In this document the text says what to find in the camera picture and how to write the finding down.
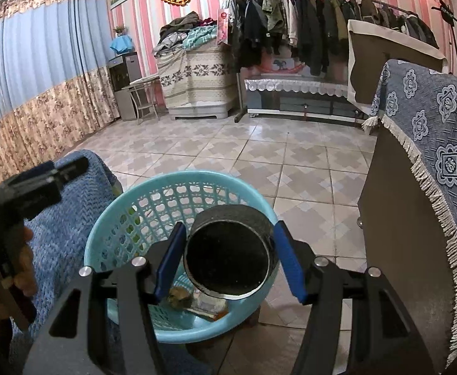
potted plant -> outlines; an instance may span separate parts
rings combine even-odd
[[[124,35],[126,33],[126,27],[124,25],[118,25],[114,27],[114,32],[117,36]]]

blue patterned cloth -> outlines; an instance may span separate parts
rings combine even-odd
[[[112,40],[110,49],[112,49],[116,55],[131,52],[133,51],[132,39],[127,35],[118,36]]]
[[[371,116],[381,118],[403,143],[414,164],[412,171],[432,202],[449,240],[447,254],[457,300],[457,77],[389,60],[379,80]],[[457,306],[454,310],[451,349],[455,356]]]
[[[204,45],[206,42],[216,38],[217,32],[218,27],[216,25],[194,28],[183,40],[183,48],[189,51],[190,49]]]
[[[39,291],[32,300],[37,309],[37,319],[29,332],[24,334],[17,326],[13,326],[10,362],[19,372],[53,305],[84,265],[84,249],[90,231],[115,199],[112,186],[117,178],[95,153],[76,151],[58,160],[55,165],[59,168],[80,156],[86,156],[89,160],[87,173],[65,186],[60,203],[47,208],[25,224],[34,232],[30,246],[34,252],[33,264]],[[108,326],[113,341],[110,351],[112,369],[116,373],[123,373],[117,329],[110,320]],[[191,357],[184,348],[160,345],[160,351],[168,374],[211,373],[207,365]]]

striped wallpaper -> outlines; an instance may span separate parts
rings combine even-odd
[[[110,27],[124,24],[133,39],[139,54],[143,75],[157,72],[152,48],[159,40],[159,30],[172,19],[197,12],[201,18],[216,18],[217,11],[224,0],[191,0],[185,7],[178,7],[161,0],[127,0],[109,12]],[[431,10],[438,5],[434,0],[385,0],[400,8],[417,12],[433,30],[440,49],[451,62],[453,69],[452,48],[447,24],[439,11]]]

pile of clothes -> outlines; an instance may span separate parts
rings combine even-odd
[[[159,37],[159,43],[152,49],[155,57],[180,48],[194,49],[216,38],[216,21],[212,18],[201,20],[199,15],[192,11],[163,26]]]
[[[238,71],[261,63],[262,50],[292,57],[319,76],[329,66],[329,52],[348,59],[348,20],[361,20],[404,32],[438,49],[431,29],[414,13],[395,15],[371,0],[229,0],[230,43]]]

blue curtain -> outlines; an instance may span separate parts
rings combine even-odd
[[[0,119],[114,57],[107,0],[64,0],[0,19]]]

